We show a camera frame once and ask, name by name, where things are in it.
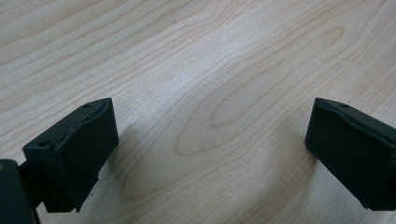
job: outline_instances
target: black plastic piece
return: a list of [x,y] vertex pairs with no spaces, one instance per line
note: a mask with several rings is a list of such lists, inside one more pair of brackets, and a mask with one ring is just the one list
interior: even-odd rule
[[0,160],[0,199],[0,223],[39,223],[15,161]]
[[396,209],[396,130],[359,110],[317,98],[306,147],[371,210]]
[[24,146],[26,162],[18,169],[15,161],[0,160],[0,217],[9,221],[1,223],[20,223],[9,216],[14,212],[38,223],[41,202],[50,213],[79,211],[118,144],[113,104],[106,98],[81,106]]

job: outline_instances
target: wood grain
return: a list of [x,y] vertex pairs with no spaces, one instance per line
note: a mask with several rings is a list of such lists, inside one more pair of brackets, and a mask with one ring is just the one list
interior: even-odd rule
[[1,158],[112,97],[120,145],[43,223],[396,223],[305,149],[315,97],[396,127],[396,1],[1,1]]

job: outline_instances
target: black clamp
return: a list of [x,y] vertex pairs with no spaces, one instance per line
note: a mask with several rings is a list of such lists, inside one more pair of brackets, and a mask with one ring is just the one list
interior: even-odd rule
[[81,208],[119,144],[111,98],[85,104],[23,147],[26,162],[0,160],[0,223],[39,223],[50,213]]
[[315,100],[306,147],[371,210],[396,209],[396,130],[352,106]]

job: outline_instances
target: screw hole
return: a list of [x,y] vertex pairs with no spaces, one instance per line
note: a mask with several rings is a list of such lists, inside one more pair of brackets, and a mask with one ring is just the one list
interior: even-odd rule
[[49,145],[49,144],[50,144],[50,141],[42,141],[42,142],[38,143],[38,145],[39,145],[40,147],[46,147],[46,146]]

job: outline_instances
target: light wood surface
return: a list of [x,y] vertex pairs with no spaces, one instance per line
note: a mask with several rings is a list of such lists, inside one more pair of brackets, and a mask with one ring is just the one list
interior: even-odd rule
[[120,145],[43,223],[396,223],[304,147],[315,97],[396,127],[396,1],[0,2],[0,156],[112,97]]

